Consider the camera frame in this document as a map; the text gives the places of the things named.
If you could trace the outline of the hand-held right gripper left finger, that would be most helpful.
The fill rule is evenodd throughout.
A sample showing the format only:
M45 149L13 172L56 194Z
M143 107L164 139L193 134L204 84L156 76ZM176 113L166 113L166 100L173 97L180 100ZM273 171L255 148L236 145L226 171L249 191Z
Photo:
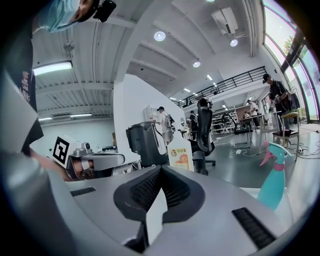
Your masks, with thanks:
M54 171L49 181L75 256L162 256L164 246L149 244L147 209L158 192L161 167L128 174L64 182Z

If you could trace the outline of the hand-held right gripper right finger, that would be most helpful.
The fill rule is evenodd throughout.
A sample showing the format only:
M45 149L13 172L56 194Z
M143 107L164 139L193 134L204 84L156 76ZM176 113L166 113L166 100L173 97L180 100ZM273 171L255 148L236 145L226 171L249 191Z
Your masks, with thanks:
M204 196L192 199L202 205L188 220L163 224L147 249L149 256L267 256L266 247L294 223L287 193L272 210L257 200L257 188L239 188L192 171L168 169L195 182Z

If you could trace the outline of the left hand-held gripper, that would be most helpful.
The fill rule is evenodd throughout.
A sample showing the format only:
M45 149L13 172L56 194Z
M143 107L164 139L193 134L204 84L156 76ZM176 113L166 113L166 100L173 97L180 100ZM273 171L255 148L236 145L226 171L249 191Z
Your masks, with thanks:
M125 162L125 156L120 153L94 153L88 142L80 142L73 138L60 134L57 136L54 150L52 152L53 160L62 167L66 176L70 181L80 181L77 177L73 160L92 160L94 178L97 178L95 171L103 171L110 168L115 168Z

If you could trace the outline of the person's left hand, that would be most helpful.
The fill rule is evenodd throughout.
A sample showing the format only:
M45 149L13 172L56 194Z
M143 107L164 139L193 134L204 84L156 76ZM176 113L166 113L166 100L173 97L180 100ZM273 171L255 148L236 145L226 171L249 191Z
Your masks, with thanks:
M80 180L89 180L94 178L94 162L89 159L74 159L73 168L76 176Z

